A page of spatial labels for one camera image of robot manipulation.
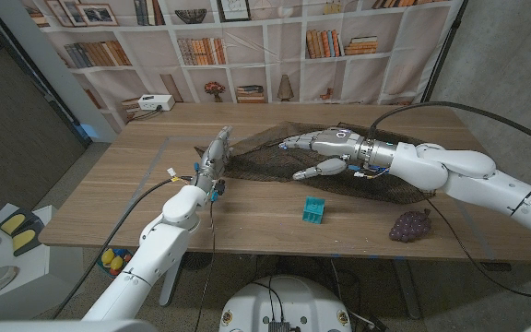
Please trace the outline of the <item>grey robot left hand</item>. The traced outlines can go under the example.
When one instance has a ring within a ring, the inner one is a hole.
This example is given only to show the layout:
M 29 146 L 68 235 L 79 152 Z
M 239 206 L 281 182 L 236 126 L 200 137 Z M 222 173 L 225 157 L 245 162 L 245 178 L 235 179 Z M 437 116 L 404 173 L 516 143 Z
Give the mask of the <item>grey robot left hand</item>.
M 230 125 L 224 126 L 205 150 L 199 162 L 199 169 L 193 179 L 193 185 L 206 193 L 212 190 L 214 182 L 222 176 L 225 165 L 229 161 L 231 131 Z

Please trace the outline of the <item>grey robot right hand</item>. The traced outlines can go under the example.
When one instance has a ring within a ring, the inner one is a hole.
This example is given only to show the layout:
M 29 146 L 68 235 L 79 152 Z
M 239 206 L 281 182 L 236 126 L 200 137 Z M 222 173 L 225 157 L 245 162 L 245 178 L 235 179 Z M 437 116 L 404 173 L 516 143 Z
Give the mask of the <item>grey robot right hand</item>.
M 307 149 L 328 157 L 328 160 L 292 175 L 294 180 L 303 180 L 343 172 L 347 168 L 347 161 L 358 157 L 363 140 L 363 136 L 349 129 L 330 127 L 322 131 L 287 137 L 278 146 L 282 149 Z

